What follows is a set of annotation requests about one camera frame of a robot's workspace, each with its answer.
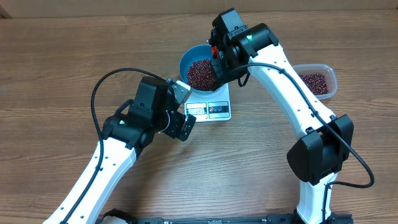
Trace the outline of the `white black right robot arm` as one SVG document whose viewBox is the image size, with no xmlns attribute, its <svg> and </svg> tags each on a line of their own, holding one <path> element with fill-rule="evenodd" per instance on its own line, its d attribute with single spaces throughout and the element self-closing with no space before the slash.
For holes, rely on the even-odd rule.
<svg viewBox="0 0 398 224">
<path fill-rule="evenodd" d="M 267 25 L 249 28 L 231 8 L 219 14 L 212 26 L 208 42 L 215 82 L 210 89 L 253 76 L 279 105 L 297 138 L 287 160 L 300 180 L 299 203 L 293 215 L 269 215 L 267 222 L 352 223 L 351 215 L 330 210 L 332 184 L 349 156 L 350 118 L 336 117 L 309 90 Z"/>
</svg>

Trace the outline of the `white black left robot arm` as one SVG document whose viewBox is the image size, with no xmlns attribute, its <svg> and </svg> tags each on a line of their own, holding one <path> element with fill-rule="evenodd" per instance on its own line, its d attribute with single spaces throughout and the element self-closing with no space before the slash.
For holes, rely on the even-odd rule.
<svg viewBox="0 0 398 224">
<path fill-rule="evenodd" d="M 93 157 L 46 223 L 95 223 L 115 186 L 155 134 L 187 140 L 196 119 L 178 109 L 191 92 L 179 80 L 144 77 L 136 97 L 106 119 Z"/>
</svg>

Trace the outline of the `red plastic scoop blue handle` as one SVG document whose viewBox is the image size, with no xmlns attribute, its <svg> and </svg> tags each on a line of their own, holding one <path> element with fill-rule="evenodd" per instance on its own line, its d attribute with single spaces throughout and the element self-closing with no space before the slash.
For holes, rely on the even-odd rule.
<svg viewBox="0 0 398 224">
<path fill-rule="evenodd" d="M 216 46 L 212 46 L 211 47 L 211 53 L 212 53 L 212 58 L 213 59 L 218 59 L 219 58 L 219 53 L 218 53 L 218 49 Z"/>
</svg>

